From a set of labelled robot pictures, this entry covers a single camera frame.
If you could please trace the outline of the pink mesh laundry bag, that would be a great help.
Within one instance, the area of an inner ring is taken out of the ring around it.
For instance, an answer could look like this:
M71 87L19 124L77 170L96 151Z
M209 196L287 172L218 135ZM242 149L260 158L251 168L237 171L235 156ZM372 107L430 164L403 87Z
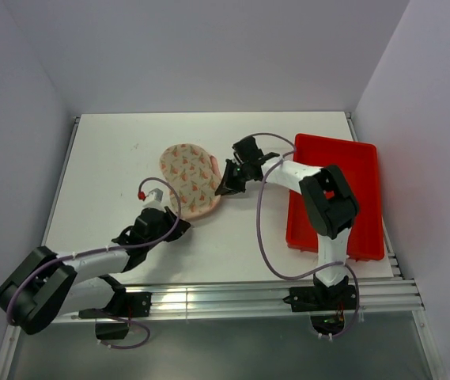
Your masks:
M217 207L221 197L215 192L221 174L215 157L202 147L190 143L169 146L160 156L159 166L165 181L173 188L170 200L175 211L178 211L175 195L180 198L183 219L199 219Z

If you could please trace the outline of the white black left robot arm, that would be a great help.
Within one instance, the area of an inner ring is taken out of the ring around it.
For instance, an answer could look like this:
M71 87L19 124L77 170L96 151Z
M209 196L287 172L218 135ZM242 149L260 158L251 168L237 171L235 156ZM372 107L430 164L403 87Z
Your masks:
M128 295L115 275L136 268L156 245L176 241L190 228L168 207L147 207L107 247L77 254L37 247L0 286L0 308L11 325L28 335L73 312L84 317L144 317L147 298Z

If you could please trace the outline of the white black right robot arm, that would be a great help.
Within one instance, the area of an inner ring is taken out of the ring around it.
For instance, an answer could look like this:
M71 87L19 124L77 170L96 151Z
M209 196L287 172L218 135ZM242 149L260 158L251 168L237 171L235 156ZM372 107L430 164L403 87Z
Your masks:
M279 279L296 281L312 276L317 286L313 293L318 306L329 309L337 303L342 288L355 277L346 264L348 240L359 214L359 204L342 170L336 165L310 166L288 160L286 154L268 154L249 135L233 144L215 194L231 196L246 191L246 183L258 181L255 230L263 262ZM270 263L263 244L261 207L267 184L276 184L302 196L310 225L317 235L317 267L301 275L283 275Z

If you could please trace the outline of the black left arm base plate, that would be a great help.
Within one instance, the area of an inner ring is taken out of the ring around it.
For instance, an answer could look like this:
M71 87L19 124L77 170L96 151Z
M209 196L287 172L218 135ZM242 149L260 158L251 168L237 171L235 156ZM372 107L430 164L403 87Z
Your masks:
M151 336L148 326L139 318L148 317L151 307L149 292L124 293L114 296L103 309L87 309L78 312L80 319L93 319L95 336L99 344L110 349L127 350L145 345ZM136 344L119 342L127 338L129 333L144 333L141 341Z

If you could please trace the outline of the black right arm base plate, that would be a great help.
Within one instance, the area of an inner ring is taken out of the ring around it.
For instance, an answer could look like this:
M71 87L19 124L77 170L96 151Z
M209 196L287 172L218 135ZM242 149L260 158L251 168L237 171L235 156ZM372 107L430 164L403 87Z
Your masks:
M291 287L282 301L294 313L354 310L357 305L355 286L345 285L336 291L326 287Z

